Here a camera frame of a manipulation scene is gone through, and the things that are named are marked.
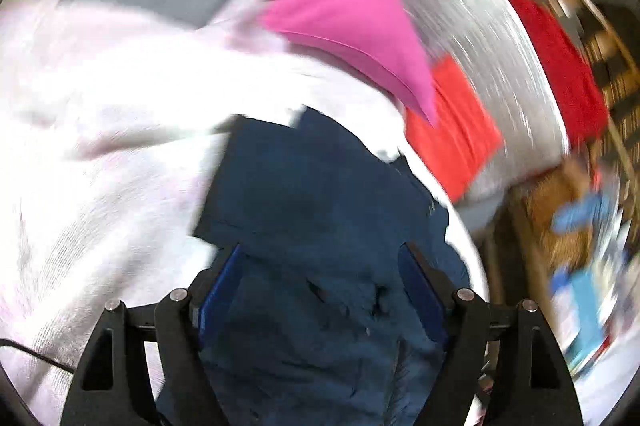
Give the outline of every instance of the dark blue garment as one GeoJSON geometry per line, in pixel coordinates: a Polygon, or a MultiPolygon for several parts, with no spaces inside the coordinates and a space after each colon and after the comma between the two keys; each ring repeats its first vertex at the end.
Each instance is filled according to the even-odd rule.
{"type": "Polygon", "coordinates": [[[414,242],[469,286],[448,221],[404,158],[380,161],[314,110],[296,128],[239,118],[194,232],[246,254],[225,327],[202,353],[231,424],[412,424],[443,353],[396,259],[414,242]]]}

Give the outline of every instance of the silver screw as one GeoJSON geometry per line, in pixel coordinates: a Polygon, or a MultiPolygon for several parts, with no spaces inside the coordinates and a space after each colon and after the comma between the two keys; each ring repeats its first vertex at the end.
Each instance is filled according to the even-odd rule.
{"type": "Polygon", "coordinates": [[[169,292],[169,298],[173,301],[182,301],[187,297],[187,289],[174,289],[169,292]]]}
{"type": "Polygon", "coordinates": [[[107,300],[107,303],[104,304],[104,308],[107,309],[109,312],[113,312],[119,306],[120,306],[120,300],[116,300],[116,299],[107,300]]]}
{"type": "Polygon", "coordinates": [[[458,298],[462,301],[471,301],[474,298],[474,292],[471,289],[458,289],[458,298]]]}
{"type": "Polygon", "coordinates": [[[527,312],[535,312],[538,310],[538,304],[533,300],[523,300],[522,308],[527,312]]]}

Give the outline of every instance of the white cloth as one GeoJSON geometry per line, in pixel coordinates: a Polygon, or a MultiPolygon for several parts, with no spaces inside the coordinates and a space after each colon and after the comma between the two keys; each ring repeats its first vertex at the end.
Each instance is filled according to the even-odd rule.
{"type": "MultiPolygon", "coordinates": [[[[488,298],[478,252],[394,102],[257,28],[263,3],[231,0],[195,32],[94,2],[0,12],[1,337],[75,366],[108,298],[133,307],[188,286],[214,254],[190,232],[230,118],[293,124],[305,105],[381,159],[407,157],[488,298]]],[[[161,365],[147,353],[157,392],[161,365]]],[[[57,424],[70,377],[7,349],[0,361],[36,417],[57,424]]]]}

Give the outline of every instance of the red cloth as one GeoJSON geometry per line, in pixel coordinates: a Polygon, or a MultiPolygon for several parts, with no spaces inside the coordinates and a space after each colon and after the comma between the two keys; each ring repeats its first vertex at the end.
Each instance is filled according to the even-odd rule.
{"type": "Polygon", "coordinates": [[[500,148],[502,135],[451,56],[436,63],[431,75],[438,125],[407,108],[404,134],[455,202],[500,148]]]}
{"type": "Polygon", "coordinates": [[[558,21],[533,0],[509,0],[538,54],[572,148],[599,137],[609,113],[591,68],[558,21]]]}

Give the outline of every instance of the white fabric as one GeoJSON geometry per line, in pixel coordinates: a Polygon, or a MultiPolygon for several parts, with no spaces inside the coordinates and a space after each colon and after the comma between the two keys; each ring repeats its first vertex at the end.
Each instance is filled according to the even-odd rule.
{"type": "MultiPolygon", "coordinates": [[[[305,105],[378,157],[407,157],[488,298],[478,252],[394,102],[257,28],[263,2],[231,0],[196,32],[91,2],[0,12],[0,337],[75,365],[108,298],[132,307],[188,286],[214,254],[190,232],[230,118],[293,124],[305,105]]],[[[70,377],[7,349],[0,361],[36,417],[57,424],[70,377]]]]}

